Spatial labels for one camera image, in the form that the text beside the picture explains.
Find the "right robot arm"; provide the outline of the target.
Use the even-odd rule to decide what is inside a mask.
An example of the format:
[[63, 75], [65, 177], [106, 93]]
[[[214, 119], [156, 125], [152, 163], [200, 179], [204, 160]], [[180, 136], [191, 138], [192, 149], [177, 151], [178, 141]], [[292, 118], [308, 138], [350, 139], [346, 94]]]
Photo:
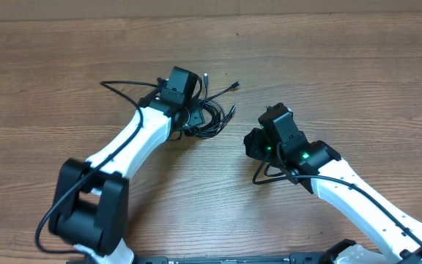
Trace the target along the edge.
[[328, 202], [378, 248], [370, 252], [344, 239], [319, 254], [318, 263], [422, 263], [422, 222], [408, 216], [366, 183], [323, 141], [309, 142], [291, 109], [267, 107], [244, 139], [245, 153], [261, 163], [256, 171], [268, 184], [288, 180]]

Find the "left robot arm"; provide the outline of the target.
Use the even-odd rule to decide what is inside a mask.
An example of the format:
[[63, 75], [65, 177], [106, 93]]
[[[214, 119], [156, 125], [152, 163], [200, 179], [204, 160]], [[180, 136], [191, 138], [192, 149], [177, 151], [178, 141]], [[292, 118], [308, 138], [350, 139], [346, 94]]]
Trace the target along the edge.
[[202, 91], [199, 75], [174, 67], [169, 78], [159, 79], [153, 90], [133, 103], [135, 114], [102, 150], [85, 161], [68, 159], [59, 170], [53, 204], [37, 228], [73, 245], [83, 263], [133, 263], [127, 247], [130, 180], [151, 152], [175, 131], [200, 125]]

